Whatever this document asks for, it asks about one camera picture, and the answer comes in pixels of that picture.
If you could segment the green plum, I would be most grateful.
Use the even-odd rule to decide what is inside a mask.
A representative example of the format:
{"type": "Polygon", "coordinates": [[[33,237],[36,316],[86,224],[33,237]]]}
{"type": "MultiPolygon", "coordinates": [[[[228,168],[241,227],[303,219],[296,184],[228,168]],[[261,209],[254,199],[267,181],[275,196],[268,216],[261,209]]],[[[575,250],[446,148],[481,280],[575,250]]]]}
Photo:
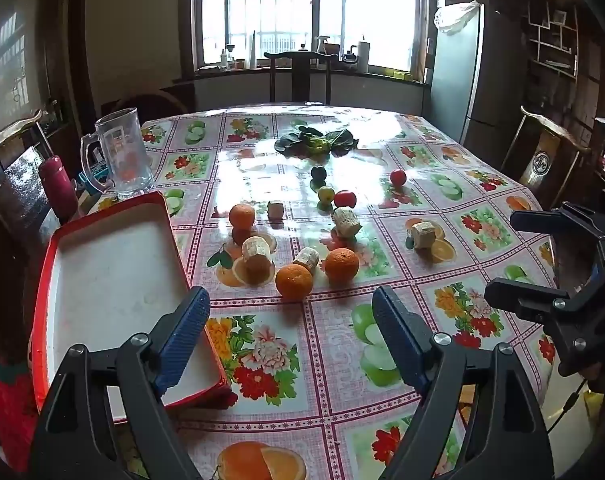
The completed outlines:
{"type": "Polygon", "coordinates": [[[335,191],[331,186],[323,185],[321,188],[318,188],[317,195],[319,198],[319,202],[321,204],[327,205],[331,204],[334,200],[335,191]]]}

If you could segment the dark plum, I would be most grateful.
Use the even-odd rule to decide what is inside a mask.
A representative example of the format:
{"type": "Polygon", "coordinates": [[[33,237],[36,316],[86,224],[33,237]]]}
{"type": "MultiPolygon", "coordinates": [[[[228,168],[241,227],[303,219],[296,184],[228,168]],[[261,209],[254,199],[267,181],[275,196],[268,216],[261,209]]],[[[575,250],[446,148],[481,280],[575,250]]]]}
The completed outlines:
{"type": "Polygon", "coordinates": [[[313,182],[324,182],[327,178],[327,170],[322,166],[316,166],[311,169],[311,177],[313,182]]]}

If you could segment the small red tomato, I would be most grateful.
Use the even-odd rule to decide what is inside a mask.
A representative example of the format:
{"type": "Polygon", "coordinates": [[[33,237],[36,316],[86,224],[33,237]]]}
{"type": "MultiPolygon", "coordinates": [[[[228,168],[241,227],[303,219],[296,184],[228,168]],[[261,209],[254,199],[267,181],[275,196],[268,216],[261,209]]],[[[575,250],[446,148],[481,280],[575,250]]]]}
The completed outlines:
{"type": "Polygon", "coordinates": [[[389,175],[389,181],[391,181],[391,185],[394,188],[402,188],[403,185],[405,185],[405,183],[407,182],[407,175],[403,170],[395,169],[391,171],[391,174],[389,175]]]}

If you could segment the round dark chair back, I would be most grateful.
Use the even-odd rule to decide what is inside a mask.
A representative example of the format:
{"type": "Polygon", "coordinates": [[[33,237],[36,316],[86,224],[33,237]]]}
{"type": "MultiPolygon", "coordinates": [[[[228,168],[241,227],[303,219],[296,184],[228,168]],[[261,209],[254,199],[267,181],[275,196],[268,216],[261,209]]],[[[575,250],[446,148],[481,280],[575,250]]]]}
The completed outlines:
{"type": "Polygon", "coordinates": [[[138,110],[140,122],[188,113],[188,107],[175,96],[162,90],[125,96],[116,102],[112,111],[118,112],[130,107],[138,110]]]}

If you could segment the silver refrigerator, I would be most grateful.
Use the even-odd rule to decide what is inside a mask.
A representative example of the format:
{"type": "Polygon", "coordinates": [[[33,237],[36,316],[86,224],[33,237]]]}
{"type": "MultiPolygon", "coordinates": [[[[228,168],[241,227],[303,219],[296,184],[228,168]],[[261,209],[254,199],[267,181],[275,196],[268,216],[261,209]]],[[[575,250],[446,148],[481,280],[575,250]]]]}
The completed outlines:
{"type": "Polygon", "coordinates": [[[481,8],[461,32],[437,30],[434,67],[429,85],[427,119],[453,141],[463,144],[472,110],[483,56],[485,9],[481,8]]]}

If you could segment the small corn piece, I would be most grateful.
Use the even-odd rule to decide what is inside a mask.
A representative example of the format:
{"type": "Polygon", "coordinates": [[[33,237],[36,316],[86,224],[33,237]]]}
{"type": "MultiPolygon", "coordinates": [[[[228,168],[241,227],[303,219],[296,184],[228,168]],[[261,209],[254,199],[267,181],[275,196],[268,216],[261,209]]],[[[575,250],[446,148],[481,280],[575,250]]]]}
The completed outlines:
{"type": "Polygon", "coordinates": [[[284,203],[281,200],[270,200],[267,214],[270,221],[281,222],[285,214],[284,203]]]}

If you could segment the large red tomato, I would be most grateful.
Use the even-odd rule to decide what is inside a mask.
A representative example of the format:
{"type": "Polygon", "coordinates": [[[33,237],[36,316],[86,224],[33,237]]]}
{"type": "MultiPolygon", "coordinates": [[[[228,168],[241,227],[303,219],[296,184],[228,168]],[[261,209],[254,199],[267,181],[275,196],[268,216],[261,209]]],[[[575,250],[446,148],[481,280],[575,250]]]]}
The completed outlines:
{"type": "Polygon", "coordinates": [[[333,202],[336,208],[355,208],[357,205],[357,196],[351,191],[342,190],[334,195],[333,202]]]}

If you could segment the floral plastic tablecloth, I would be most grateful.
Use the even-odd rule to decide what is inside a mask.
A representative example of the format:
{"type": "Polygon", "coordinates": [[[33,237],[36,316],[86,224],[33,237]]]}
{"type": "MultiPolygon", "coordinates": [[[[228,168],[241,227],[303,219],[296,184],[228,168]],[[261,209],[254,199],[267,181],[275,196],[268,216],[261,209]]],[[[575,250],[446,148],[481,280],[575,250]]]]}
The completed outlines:
{"type": "Polygon", "coordinates": [[[550,285],[550,241],[511,214],[525,188],[420,116],[325,106],[148,122],[143,141],[230,385],[178,430],[207,479],[375,479],[420,398],[372,314],[390,287],[456,344],[511,344],[537,396],[555,358],[487,304],[493,278],[550,285]]]}

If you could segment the white paper roll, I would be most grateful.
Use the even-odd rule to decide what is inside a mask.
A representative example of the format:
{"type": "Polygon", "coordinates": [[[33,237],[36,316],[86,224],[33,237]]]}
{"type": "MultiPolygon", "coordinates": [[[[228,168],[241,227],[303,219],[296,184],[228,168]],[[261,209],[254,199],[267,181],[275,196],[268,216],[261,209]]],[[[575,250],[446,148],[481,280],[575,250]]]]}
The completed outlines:
{"type": "Polygon", "coordinates": [[[368,41],[360,41],[358,44],[358,62],[357,72],[359,74],[368,73],[370,57],[370,44],[368,41]]]}

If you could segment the orange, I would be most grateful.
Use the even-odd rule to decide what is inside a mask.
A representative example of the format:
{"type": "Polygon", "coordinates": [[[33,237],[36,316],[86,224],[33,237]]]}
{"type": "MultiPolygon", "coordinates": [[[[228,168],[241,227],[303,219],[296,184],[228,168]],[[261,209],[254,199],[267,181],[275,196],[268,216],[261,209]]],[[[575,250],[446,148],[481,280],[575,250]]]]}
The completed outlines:
{"type": "Polygon", "coordinates": [[[252,205],[239,203],[229,211],[229,221],[234,229],[250,230],[255,223],[256,211],[252,205]]]}
{"type": "Polygon", "coordinates": [[[275,287],[286,301],[301,301],[313,287],[311,272],[298,263],[282,266],[275,274],[275,287]]]}
{"type": "Polygon", "coordinates": [[[332,284],[346,284],[359,272],[358,256],[348,248],[336,248],[324,259],[324,272],[332,284]]]}

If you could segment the wooden chair right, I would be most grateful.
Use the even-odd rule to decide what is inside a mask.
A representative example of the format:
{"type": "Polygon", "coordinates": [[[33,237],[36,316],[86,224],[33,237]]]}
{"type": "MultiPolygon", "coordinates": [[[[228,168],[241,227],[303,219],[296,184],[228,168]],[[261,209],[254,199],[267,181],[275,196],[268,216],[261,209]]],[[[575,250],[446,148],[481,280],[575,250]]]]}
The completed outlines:
{"type": "Polygon", "coordinates": [[[542,114],[519,107],[522,119],[516,129],[507,154],[501,162],[500,170],[508,167],[512,155],[519,151],[519,137],[526,122],[534,122],[538,127],[539,138],[519,177],[519,183],[528,188],[545,209],[551,209],[561,202],[573,173],[590,154],[591,148],[581,145],[566,128],[553,122],[542,114]]]}

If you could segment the white plastic bag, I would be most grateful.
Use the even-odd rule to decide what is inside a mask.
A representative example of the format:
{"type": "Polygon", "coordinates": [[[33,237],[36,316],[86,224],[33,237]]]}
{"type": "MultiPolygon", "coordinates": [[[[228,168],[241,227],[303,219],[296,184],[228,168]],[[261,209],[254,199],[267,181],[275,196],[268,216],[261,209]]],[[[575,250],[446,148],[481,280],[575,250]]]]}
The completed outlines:
{"type": "Polygon", "coordinates": [[[434,24],[438,32],[445,35],[457,34],[467,26],[480,8],[481,3],[476,0],[442,6],[435,13],[434,24]]]}

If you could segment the large corn piece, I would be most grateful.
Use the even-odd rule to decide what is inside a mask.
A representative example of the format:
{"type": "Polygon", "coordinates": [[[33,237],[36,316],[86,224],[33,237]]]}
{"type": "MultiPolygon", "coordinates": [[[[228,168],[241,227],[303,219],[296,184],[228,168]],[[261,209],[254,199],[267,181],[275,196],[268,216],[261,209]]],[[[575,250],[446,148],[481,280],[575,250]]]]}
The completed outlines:
{"type": "Polygon", "coordinates": [[[353,238],[361,230],[361,223],[350,207],[337,207],[332,212],[332,220],[339,237],[353,238]]]}

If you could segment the dark wooden chair far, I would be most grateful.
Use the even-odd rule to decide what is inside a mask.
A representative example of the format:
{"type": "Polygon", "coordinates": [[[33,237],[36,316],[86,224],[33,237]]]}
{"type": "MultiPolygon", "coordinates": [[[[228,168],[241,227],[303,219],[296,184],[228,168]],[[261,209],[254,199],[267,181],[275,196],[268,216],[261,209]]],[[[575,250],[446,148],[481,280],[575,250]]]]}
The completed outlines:
{"type": "Polygon", "coordinates": [[[332,62],[337,61],[337,54],[323,54],[307,50],[285,51],[280,53],[264,52],[264,57],[270,62],[269,66],[269,102],[276,102],[276,61],[290,61],[290,97],[294,103],[310,101],[311,62],[321,61],[325,64],[325,93],[323,103],[330,105],[332,101],[332,62]]]}

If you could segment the kettle on windowsill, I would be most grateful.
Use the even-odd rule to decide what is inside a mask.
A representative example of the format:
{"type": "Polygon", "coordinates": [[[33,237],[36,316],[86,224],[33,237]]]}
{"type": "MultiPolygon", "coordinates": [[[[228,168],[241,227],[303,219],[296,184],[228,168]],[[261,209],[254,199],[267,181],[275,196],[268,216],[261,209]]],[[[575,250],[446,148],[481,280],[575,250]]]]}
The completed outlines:
{"type": "Polygon", "coordinates": [[[356,46],[353,44],[341,57],[341,61],[347,70],[354,70],[358,65],[359,56],[355,52],[355,49],[356,46]]]}

